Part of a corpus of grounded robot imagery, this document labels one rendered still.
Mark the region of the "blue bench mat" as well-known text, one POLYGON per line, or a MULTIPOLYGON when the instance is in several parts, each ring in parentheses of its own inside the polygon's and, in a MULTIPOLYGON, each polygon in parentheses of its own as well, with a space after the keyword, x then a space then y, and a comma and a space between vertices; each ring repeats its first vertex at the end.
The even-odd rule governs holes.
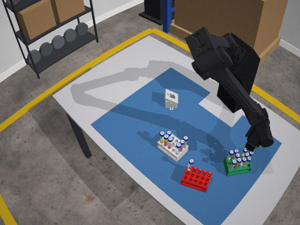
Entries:
POLYGON ((209 91, 173 68, 147 83, 91 124, 151 182, 203 225, 221 225, 267 167, 281 142, 254 149, 248 173, 226 176, 224 159, 243 149, 251 125, 242 117, 230 127, 199 105, 209 91), (165 89, 178 94, 178 108, 165 108, 165 89), (170 130, 188 151, 176 162, 157 147, 160 132, 170 130), (206 192, 184 185, 189 164, 211 172, 206 192))

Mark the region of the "red tube rack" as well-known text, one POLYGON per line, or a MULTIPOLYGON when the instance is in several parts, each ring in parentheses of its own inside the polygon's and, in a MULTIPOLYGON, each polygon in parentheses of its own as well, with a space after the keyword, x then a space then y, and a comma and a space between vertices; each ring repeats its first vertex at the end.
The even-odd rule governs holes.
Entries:
POLYGON ((195 167, 192 167, 189 171, 187 168, 180 184, 202 192, 206 192, 213 173, 195 167))

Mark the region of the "green test tube rack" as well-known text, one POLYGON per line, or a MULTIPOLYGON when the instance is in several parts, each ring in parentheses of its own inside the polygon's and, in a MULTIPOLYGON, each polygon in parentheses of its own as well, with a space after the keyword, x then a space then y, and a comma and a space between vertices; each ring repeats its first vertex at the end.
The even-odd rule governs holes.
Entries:
POLYGON ((250 170, 252 169, 251 162, 248 162, 248 165, 246 167, 242 166, 241 168, 237 167, 237 169, 234 169, 234 166, 233 166, 232 170, 230 170, 229 168, 230 168, 231 163, 232 163, 232 157, 231 157, 230 161, 227 161, 227 157, 225 157, 225 159, 223 161, 226 176, 232 176, 232 175, 238 175, 238 174, 243 174, 243 173, 250 172, 250 170))

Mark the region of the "test tube with blue cap and pink liquid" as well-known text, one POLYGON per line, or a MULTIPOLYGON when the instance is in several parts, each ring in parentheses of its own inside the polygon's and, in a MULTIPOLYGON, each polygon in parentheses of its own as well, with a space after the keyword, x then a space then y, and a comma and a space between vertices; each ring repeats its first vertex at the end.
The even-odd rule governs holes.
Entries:
POLYGON ((173 141, 173 138, 171 136, 168 137, 168 149, 171 149, 171 147, 172 147, 172 141, 173 141))

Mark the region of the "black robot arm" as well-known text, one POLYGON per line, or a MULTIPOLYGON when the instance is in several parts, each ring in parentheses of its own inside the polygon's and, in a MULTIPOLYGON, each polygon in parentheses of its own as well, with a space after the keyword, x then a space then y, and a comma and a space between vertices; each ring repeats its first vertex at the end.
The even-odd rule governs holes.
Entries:
POLYGON ((253 152, 257 144, 266 148, 274 141, 270 130, 270 120, 265 108, 254 101, 228 67, 233 62, 239 64, 246 50, 237 45, 230 33, 215 36, 202 27, 185 38, 194 61, 194 71, 205 81, 217 81, 244 111, 252 126, 245 148, 253 152), (255 131, 256 128, 256 132, 255 131))

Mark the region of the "white tube rack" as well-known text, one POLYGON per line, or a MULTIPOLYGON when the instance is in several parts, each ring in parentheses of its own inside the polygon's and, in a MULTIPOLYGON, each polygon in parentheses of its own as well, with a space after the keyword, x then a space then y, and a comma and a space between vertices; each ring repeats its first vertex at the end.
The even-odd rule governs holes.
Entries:
POLYGON ((168 149, 168 146, 164 146, 164 142, 160 143, 160 140, 157 142, 157 147, 166 155, 168 155, 171 159, 177 162, 188 151, 189 146, 186 145, 186 148, 183 148, 183 150, 179 152, 179 155, 176 155, 176 144, 180 142, 180 139, 174 136, 173 134, 171 136, 172 138, 174 138, 174 140, 172 141, 171 149, 168 149))

